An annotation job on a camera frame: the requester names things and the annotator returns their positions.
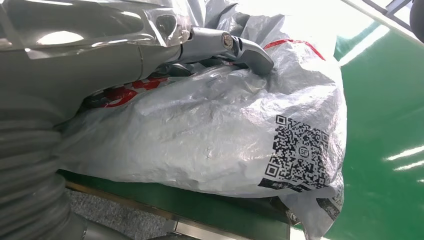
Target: red stripe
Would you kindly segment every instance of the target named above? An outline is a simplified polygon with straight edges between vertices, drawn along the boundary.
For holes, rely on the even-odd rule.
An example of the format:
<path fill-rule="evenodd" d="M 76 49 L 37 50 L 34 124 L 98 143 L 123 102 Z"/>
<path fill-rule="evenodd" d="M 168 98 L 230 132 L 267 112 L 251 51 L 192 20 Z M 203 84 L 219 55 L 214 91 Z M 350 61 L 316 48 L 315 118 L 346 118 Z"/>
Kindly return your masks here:
<path fill-rule="evenodd" d="M 312 51 L 316 54 L 316 55 L 318 55 L 318 57 L 320 57 L 322 60 L 326 60 L 322 55 L 321 55 L 321 53 L 314 47 L 314 46 L 312 46 L 312 44 L 310 44 L 309 42 L 307 42 L 307 41 L 301 41 L 301 40 L 293 40 L 293 39 L 282 39 L 282 40 L 278 40 L 278 41 L 273 41 L 273 42 L 271 42 L 271 43 L 268 43 L 263 49 L 265 50 L 265 49 L 269 49 L 269 48 L 272 48 L 272 47 L 275 47 L 275 46 L 278 46 L 278 45 L 280 45 L 280 44 L 284 44 L 284 43 L 287 43 L 287 42 L 290 42 L 290 43 L 294 43 L 294 44 L 306 44 L 306 46 L 308 46 L 308 47 L 310 47 L 310 49 L 312 49 Z"/>

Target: metal edge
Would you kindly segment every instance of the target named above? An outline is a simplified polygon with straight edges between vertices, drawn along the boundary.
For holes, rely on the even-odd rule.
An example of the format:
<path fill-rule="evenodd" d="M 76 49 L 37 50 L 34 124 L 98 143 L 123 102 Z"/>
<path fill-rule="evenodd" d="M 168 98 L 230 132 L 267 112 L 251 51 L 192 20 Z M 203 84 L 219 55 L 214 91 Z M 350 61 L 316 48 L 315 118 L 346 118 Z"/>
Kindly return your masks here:
<path fill-rule="evenodd" d="M 403 37 L 405 37 L 412 43 L 415 43 L 420 45 L 421 47 L 424 47 L 424 43 L 418 40 L 412 32 L 404 29 L 398 23 L 388 18 L 387 16 L 381 14 L 378 10 L 366 4 L 364 1 L 362 0 L 341 0 L 341 1 L 349 5 L 350 7 L 360 11 L 361 13 L 367 15 L 368 17 L 374 19 L 375 21 L 381 23 L 382 25 L 390 28 L 391 30 L 397 32 L 398 34 L 402 35 Z"/>
<path fill-rule="evenodd" d="M 77 191 L 77 192 L 81 192 L 81 193 L 85 193 L 85 194 L 90 194 L 90 195 L 97 196 L 97 197 L 100 197 L 100 198 L 103 198 L 103 199 L 107 199 L 107 200 L 113 201 L 115 203 L 122 204 L 122 205 L 128 206 L 128 207 L 132 207 L 134 209 L 139 209 L 139 210 L 142 210 L 142 211 L 145 211 L 145 212 L 148 212 L 148 213 L 151 213 L 151 214 L 154 214 L 154 215 L 157 215 L 157 216 L 169 219 L 169 220 L 179 221 L 181 223 L 190 224 L 192 226 L 201 226 L 202 228 L 205 228 L 210 232 L 225 233 L 225 236 L 229 237 L 229 238 L 238 237 L 238 238 L 234 238 L 236 240 L 251 240 L 250 238 L 238 235 L 236 233 L 224 231 L 220 228 L 210 226 L 210 225 L 207 225 L 207 224 L 204 224 L 204 223 L 200 223 L 200 222 L 197 222 L 195 220 L 188 219 L 188 218 L 183 217 L 181 215 L 178 215 L 178 214 L 175 214 L 175 213 L 172 213 L 172 212 L 168 212 L 168 211 L 165 211 L 163 209 L 160 209 L 160 208 L 157 208 L 157 207 L 154 207 L 154 206 L 142 203 L 142 202 L 129 200 L 129 199 L 117 196 L 117 195 L 112 194 L 112 193 L 107 193 L 105 191 L 97 190 L 95 188 L 86 187 L 86 186 L 83 186 L 83 185 L 80 185 L 80 184 L 77 184 L 77 183 L 74 183 L 74 182 L 66 181 L 66 188 L 73 190 L 73 191 Z M 284 222 L 281 222 L 281 223 L 286 224 L 288 226 L 287 231 L 286 231 L 286 233 L 288 234 L 287 235 L 288 237 L 286 239 L 290 239 L 290 225 L 287 224 L 287 223 L 284 223 Z"/>

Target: white plastic bag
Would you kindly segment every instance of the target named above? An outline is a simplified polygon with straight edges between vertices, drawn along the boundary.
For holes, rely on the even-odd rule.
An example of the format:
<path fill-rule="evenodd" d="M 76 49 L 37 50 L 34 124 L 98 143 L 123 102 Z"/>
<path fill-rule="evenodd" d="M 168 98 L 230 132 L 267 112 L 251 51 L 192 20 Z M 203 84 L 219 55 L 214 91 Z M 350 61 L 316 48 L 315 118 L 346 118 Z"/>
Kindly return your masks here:
<path fill-rule="evenodd" d="M 343 204 L 347 113 L 335 40 L 308 36 L 302 17 L 225 9 L 216 28 L 266 49 L 269 75 L 222 65 L 170 77 L 125 104 L 76 116 L 55 154 L 66 170 L 113 181 L 279 196 L 306 237 L 319 239 Z"/>

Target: flexible duct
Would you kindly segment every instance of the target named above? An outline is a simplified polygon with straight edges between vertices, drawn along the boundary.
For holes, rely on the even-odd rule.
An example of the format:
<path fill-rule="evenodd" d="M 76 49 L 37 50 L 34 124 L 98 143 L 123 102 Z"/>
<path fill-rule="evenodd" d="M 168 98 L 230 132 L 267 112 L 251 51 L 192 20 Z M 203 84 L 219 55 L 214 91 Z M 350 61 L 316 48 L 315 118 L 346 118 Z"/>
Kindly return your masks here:
<path fill-rule="evenodd" d="M 47 121 L 0 121 L 0 239 L 129 240 L 71 212 L 50 157 L 60 139 Z"/>

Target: qr code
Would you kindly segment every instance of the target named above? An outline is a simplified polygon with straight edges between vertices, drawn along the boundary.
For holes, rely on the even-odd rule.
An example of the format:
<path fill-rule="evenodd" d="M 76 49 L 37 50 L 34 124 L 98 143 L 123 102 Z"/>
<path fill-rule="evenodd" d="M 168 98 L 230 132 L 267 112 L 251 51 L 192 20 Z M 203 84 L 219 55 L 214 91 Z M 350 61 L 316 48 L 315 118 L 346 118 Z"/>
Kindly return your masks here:
<path fill-rule="evenodd" d="M 323 159 L 328 157 L 329 135 L 281 115 L 276 116 L 275 122 L 274 153 L 259 186 L 297 192 L 326 187 L 330 177 Z"/>

